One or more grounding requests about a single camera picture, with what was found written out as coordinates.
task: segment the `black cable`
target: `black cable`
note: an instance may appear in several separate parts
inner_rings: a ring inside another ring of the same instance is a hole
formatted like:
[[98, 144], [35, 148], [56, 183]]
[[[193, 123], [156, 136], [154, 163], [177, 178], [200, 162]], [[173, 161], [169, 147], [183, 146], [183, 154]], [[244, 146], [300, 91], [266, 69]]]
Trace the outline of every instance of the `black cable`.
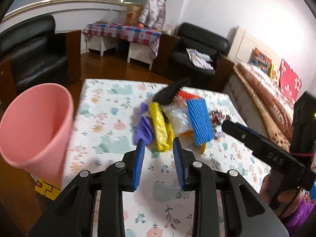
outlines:
[[300, 194], [301, 189], [298, 188], [296, 191], [296, 194], [294, 196], [294, 198], [291, 200], [291, 202], [286, 206], [286, 208], [282, 211], [282, 213], [279, 215], [279, 219], [282, 218], [282, 216], [284, 215], [284, 213], [290, 208], [290, 206], [293, 204], [294, 200], [297, 198], [297, 196]]

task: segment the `blue gripper pad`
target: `blue gripper pad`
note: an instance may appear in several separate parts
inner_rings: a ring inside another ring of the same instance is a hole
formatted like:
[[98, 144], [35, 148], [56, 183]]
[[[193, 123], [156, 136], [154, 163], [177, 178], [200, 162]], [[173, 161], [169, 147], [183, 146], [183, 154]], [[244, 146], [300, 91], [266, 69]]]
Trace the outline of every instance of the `blue gripper pad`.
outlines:
[[210, 116], [204, 99], [186, 101], [192, 122], [195, 143], [202, 145], [214, 139]]

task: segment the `purple sleeve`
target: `purple sleeve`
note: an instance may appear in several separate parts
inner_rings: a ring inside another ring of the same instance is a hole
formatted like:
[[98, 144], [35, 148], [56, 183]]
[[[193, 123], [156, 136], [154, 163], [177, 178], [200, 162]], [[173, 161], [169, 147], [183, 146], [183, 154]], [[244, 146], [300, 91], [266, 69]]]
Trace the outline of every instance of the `purple sleeve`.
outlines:
[[295, 234], [301, 228], [309, 214], [312, 212], [314, 205], [315, 204], [309, 204], [305, 199], [302, 199], [296, 211], [287, 218], [282, 219], [282, 222], [288, 230], [290, 236]]

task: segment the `black leather armchair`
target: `black leather armchair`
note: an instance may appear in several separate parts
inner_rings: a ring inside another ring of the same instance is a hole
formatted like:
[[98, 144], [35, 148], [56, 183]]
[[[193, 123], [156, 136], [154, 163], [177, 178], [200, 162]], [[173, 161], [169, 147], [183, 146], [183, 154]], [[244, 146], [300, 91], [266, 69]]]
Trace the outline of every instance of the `black leather armchair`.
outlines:
[[[179, 80], [184, 77], [191, 78], [191, 87], [208, 89], [208, 85], [215, 75], [222, 55], [228, 52], [228, 40], [218, 34], [204, 28], [183, 23], [178, 29], [180, 37], [168, 58], [167, 75], [171, 80]], [[210, 64], [214, 70], [200, 69], [190, 61], [186, 49], [196, 49], [208, 54], [213, 62]]]
[[79, 79], [80, 37], [80, 30], [73, 31], [72, 36], [56, 34], [50, 14], [30, 18], [1, 32], [0, 100], [4, 106], [32, 86], [48, 82], [66, 86]]

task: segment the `black comb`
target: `black comb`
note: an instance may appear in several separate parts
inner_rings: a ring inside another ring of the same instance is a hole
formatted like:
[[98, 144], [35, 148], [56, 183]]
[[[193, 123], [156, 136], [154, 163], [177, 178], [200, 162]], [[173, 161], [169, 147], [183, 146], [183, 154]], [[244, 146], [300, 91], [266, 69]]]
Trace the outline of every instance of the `black comb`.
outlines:
[[173, 101], [173, 98], [184, 86], [189, 86], [191, 84], [190, 77], [181, 79], [171, 85], [168, 85], [166, 88], [159, 91], [153, 98], [153, 102], [158, 102], [160, 105], [170, 105]]

